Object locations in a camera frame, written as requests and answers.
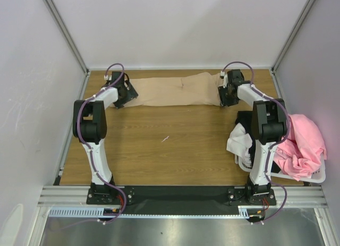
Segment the beige t shirt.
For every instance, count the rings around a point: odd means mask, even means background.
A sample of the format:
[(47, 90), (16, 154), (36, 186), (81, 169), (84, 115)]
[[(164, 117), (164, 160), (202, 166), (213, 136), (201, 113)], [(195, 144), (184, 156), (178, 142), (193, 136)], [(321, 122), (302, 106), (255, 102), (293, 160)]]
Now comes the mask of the beige t shirt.
[(124, 104), (134, 106), (220, 105), (219, 74), (208, 72), (188, 77), (131, 79), (138, 97)]

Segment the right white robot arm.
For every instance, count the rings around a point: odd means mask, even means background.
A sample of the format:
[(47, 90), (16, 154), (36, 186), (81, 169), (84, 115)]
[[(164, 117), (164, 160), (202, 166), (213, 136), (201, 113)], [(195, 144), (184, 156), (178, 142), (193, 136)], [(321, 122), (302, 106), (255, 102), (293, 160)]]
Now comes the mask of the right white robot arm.
[(241, 70), (222, 70), (220, 78), (223, 84), (218, 93), (222, 106), (233, 106), (242, 100), (252, 107), (251, 134), (256, 150), (242, 198), (255, 205), (270, 196), (271, 167), (277, 146), (289, 134), (289, 116), (282, 99), (261, 92), (244, 79)]

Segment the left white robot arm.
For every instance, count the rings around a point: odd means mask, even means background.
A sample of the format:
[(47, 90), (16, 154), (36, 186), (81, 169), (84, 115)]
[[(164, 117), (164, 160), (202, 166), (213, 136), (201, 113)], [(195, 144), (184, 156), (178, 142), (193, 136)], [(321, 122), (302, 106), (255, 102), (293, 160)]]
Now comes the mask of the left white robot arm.
[(113, 71), (105, 76), (106, 83), (100, 91), (86, 100), (76, 100), (73, 105), (73, 135), (85, 149), (91, 169), (91, 184), (87, 196), (89, 205), (123, 205), (124, 192), (115, 185), (105, 153), (107, 134), (106, 109), (123, 108), (136, 99), (138, 93), (125, 72)]

